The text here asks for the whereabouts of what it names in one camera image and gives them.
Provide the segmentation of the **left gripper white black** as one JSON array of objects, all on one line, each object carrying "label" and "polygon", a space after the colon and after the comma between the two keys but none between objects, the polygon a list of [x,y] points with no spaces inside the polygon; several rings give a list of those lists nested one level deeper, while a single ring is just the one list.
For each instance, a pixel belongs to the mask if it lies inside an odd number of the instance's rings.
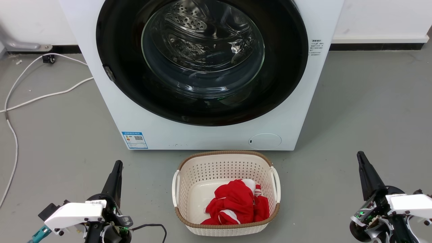
[{"label": "left gripper white black", "polygon": [[69,228],[83,226],[85,243],[129,243],[132,239],[130,216],[120,211],[123,162],[117,160],[102,189],[85,202],[51,203],[38,216],[44,225],[38,230],[38,242],[49,234],[62,236]]}]

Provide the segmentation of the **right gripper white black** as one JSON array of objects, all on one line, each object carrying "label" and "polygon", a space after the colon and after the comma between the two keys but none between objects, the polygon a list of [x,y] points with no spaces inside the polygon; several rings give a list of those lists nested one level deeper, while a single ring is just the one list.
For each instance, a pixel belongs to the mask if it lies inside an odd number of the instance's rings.
[{"label": "right gripper white black", "polygon": [[431,223],[432,199],[417,190],[408,195],[393,186],[386,186],[363,151],[357,152],[358,172],[364,205],[351,217],[358,226],[369,226],[378,218],[390,215],[419,217]]}]

